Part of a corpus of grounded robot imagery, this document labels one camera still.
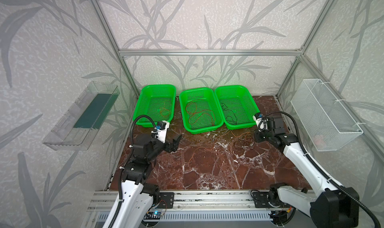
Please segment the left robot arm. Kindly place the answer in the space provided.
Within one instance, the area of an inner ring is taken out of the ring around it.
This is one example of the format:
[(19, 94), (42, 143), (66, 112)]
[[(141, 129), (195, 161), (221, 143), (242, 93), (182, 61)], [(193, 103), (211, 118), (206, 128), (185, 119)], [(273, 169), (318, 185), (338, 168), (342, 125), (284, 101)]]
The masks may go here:
[[(134, 138), (135, 125), (142, 118), (152, 125), (151, 133)], [(131, 153), (120, 167), (118, 196), (105, 221), (105, 228), (137, 228), (147, 212), (161, 202), (159, 186), (148, 184), (147, 180), (157, 157), (163, 151), (176, 152), (179, 147), (181, 134), (175, 136), (171, 143), (166, 141), (169, 127), (168, 121), (154, 122), (147, 115), (134, 119), (130, 130)]]

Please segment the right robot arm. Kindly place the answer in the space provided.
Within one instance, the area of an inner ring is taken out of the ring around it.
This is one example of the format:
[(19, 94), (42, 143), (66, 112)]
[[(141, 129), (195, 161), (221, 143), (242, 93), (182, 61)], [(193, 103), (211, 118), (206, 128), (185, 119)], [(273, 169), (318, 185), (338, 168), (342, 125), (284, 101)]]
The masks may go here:
[(310, 217), (318, 228), (356, 228), (360, 210), (372, 219), (374, 227), (381, 227), (375, 214), (360, 201), (357, 191), (334, 179), (306, 150), (300, 132), (286, 132), (282, 115), (294, 121), (290, 114), (282, 111), (267, 115), (256, 113), (253, 116), (257, 125), (254, 139), (257, 143), (268, 142), (287, 157), (314, 193), (310, 195), (288, 185), (278, 185), (276, 199)]

